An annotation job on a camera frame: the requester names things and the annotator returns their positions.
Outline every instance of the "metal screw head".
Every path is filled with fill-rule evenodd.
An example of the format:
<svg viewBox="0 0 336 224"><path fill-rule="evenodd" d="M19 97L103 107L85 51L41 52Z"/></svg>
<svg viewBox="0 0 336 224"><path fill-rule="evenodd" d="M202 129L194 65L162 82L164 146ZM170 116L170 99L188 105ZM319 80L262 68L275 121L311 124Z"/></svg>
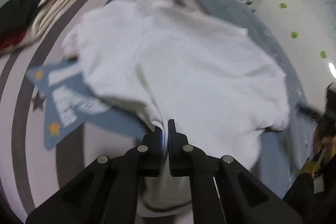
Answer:
<svg viewBox="0 0 336 224"><path fill-rule="evenodd" d="M194 148L193 148L190 144L186 144L186 145L184 145L184 147L183 147L183 150L184 150L185 152L191 152L193 149L194 149Z"/></svg>
<svg viewBox="0 0 336 224"><path fill-rule="evenodd" d="M227 164L230 164L233 162L233 157L230 155L225 155L222 157L222 160L224 160L224 162L226 162Z"/></svg>
<svg viewBox="0 0 336 224"><path fill-rule="evenodd" d="M98 159L97 159L97 161L98 161L99 164L107 163L108 160L109 160L109 159L108 159L108 157L106 157L106 156L100 156L100 157L98 157Z"/></svg>
<svg viewBox="0 0 336 224"><path fill-rule="evenodd" d="M146 152L148 150L148 147L145 145L139 145L138 146L138 151L139 152Z"/></svg>

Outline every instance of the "dark clothing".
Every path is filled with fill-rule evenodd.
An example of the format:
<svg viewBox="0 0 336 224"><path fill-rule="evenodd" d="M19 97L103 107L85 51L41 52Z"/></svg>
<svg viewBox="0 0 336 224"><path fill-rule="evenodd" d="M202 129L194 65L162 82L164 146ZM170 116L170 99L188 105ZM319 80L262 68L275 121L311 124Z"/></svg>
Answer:
<svg viewBox="0 0 336 224"><path fill-rule="evenodd" d="M9 0L0 8L0 38L27 30L37 16L41 0Z"/></svg>
<svg viewBox="0 0 336 224"><path fill-rule="evenodd" d="M283 198L302 217L305 224L336 223L336 157L323 168L323 193L314 194L310 174L301 174Z"/></svg>

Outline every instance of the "black star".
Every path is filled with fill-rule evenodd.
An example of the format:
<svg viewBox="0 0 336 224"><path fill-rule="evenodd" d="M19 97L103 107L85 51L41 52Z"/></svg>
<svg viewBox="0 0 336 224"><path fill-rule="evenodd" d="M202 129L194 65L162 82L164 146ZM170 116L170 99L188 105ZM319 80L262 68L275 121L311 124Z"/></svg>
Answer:
<svg viewBox="0 0 336 224"><path fill-rule="evenodd" d="M33 99L33 111L36 110L36 109L41 109L43 110L43 102L44 100L46 99L46 97L42 97L40 92L38 91L36 93L36 96L35 98Z"/></svg>

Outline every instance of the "person's hand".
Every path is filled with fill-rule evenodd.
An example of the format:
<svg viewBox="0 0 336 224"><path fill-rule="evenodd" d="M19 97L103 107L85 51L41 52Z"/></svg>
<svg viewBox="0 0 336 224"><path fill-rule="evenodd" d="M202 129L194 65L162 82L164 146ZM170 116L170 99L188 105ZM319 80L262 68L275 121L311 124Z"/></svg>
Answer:
<svg viewBox="0 0 336 224"><path fill-rule="evenodd" d="M322 136L320 130L318 128L314 133L314 141L313 141L313 151L314 153L318 153L322 146L326 147L326 151L323 157L325 163L329 162L336 154L336 136Z"/></svg>

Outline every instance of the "yellow star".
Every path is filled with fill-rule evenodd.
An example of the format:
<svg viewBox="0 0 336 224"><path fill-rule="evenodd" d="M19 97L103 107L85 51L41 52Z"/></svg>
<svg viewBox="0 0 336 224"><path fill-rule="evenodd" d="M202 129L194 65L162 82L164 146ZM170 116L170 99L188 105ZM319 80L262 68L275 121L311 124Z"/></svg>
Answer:
<svg viewBox="0 0 336 224"><path fill-rule="evenodd" d="M43 76L43 70L38 70L35 73L35 80L41 80L42 76Z"/></svg>
<svg viewBox="0 0 336 224"><path fill-rule="evenodd" d="M59 128L61 127L61 125L57 122L52 122L51 125L48 127L50 130L50 135L54 136L57 135L59 136Z"/></svg>

